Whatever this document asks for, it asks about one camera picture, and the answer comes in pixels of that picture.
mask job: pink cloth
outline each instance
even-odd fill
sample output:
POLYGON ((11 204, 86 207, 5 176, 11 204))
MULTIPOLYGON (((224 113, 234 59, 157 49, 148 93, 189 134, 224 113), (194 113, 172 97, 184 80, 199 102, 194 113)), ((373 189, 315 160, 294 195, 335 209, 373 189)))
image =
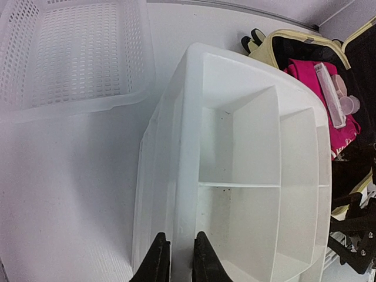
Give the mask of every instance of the pink cloth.
MULTIPOLYGON (((316 71, 314 66, 320 62, 312 61, 300 61, 300 60, 289 60, 289 66, 284 71, 291 76, 295 77, 306 86, 308 86, 322 101, 324 104, 329 120, 329 133, 330 133, 330 143, 331 143, 331 154, 332 159, 334 159, 343 149, 349 145, 357 135, 360 133, 360 125, 355 121, 355 119, 348 115, 346 118, 346 126, 340 129, 334 128, 328 107, 321 91, 321 86, 318 81, 316 71)), ((324 63, 327 67, 330 75, 338 74, 337 68, 331 63, 324 63)))

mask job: folded pink fabric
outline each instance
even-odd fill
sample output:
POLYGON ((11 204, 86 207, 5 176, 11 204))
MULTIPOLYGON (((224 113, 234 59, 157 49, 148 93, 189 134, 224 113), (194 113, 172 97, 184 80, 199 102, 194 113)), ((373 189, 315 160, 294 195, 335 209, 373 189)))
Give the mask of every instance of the folded pink fabric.
MULTIPOLYGON (((321 91, 321 86, 314 69, 314 66, 320 62, 290 59, 289 63, 289 66, 284 71, 308 86, 320 98, 327 110, 329 120, 331 155, 332 159, 334 159, 343 149, 346 148, 347 145, 355 140, 357 135, 360 133, 360 125, 351 115, 348 115, 346 118, 345 127, 342 127, 340 129, 334 128, 328 111, 328 106, 321 91)), ((337 68, 333 64, 324 64, 327 67, 330 75, 338 74, 337 68)))

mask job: perforated basket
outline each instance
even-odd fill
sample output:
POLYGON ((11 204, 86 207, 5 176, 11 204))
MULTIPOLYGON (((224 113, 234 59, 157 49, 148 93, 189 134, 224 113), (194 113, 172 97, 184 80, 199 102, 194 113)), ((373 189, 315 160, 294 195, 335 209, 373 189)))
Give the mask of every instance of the perforated basket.
POLYGON ((137 103, 155 79, 142 0, 8 0, 0 41, 1 120, 137 103))

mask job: white compartment organizer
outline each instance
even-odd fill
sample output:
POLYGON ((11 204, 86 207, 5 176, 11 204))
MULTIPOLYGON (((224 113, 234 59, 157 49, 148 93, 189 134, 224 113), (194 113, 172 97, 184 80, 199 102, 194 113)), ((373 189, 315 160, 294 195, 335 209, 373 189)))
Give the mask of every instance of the white compartment organizer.
POLYGON ((140 102, 155 79, 144 0, 8 0, 0 17, 0 120, 140 102))
POLYGON ((142 140, 133 267, 163 231, 172 280, 190 281, 203 230, 235 282, 319 282, 330 160, 313 92, 261 62, 192 45, 142 140))

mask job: perforated basket bottom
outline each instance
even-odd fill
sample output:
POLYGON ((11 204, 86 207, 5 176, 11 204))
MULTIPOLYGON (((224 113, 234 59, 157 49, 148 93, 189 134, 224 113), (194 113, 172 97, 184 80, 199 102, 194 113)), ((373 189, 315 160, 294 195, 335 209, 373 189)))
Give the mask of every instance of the perforated basket bottom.
POLYGON ((26 108, 126 93, 121 4, 46 11, 35 33, 26 108))

